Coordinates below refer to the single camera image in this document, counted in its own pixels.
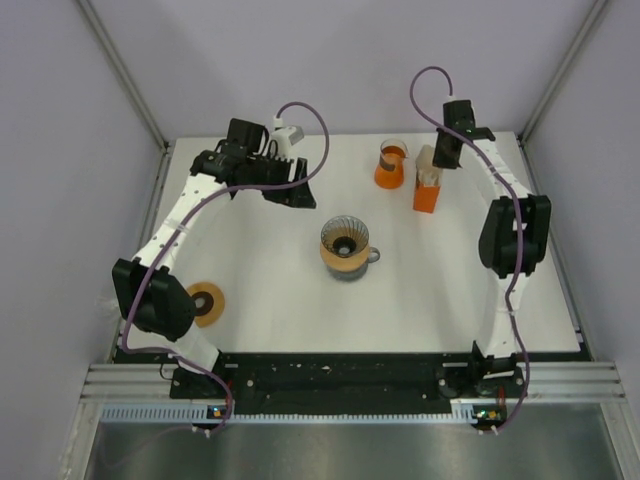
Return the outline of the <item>orange filter box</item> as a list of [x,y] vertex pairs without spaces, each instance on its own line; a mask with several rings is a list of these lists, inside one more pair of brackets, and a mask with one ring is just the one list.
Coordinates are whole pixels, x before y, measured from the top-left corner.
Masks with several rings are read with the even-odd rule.
[[440,193],[439,187],[424,187],[418,184],[415,171],[413,209],[422,213],[433,213]]

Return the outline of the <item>grey glass server carafe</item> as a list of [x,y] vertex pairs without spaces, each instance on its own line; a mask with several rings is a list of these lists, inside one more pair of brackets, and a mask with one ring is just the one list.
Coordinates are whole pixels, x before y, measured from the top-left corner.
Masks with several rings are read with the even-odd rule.
[[326,270],[329,275],[342,282],[353,282],[362,278],[370,264],[377,262],[381,257],[380,251],[376,247],[367,247],[358,255],[354,255],[349,258],[345,258],[345,261],[356,260],[356,265],[349,265],[348,267],[340,266],[336,268],[333,265],[326,264]]

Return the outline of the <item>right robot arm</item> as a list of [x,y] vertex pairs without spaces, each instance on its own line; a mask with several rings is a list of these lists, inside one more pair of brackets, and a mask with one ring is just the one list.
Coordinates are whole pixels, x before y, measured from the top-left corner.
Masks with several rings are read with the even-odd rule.
[[443,170],[463,169],[487,206],[478,255],[489,274],[489,287],[466,372],[469,388],[487,396],[502,385],[503,373],[516,371],[518,355],[525,352],[516,313],[529,277],[546,256],[551,201],[517,179],[493,132],[476,125],[469,100],[443,105],[432,164]]

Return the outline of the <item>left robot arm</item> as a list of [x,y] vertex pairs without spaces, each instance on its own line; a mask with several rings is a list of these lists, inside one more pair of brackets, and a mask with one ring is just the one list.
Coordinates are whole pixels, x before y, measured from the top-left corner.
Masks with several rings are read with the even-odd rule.
[[112,278],[125,321],[121,347],[127,353],[165,353],[194,371],[192,384],[205,396],[226,387],[216,366],[220,351],[196,324],[196,301],[177,270],[196,250],[217,214],[244,190],[269,202],[313,209],[309,180],[314,173],[291,149],[304,137],[301,127],[275,116],[271,127],[234,118],[227,135],[193,160],[182,191],[151,239],[132,259],[119,259]]

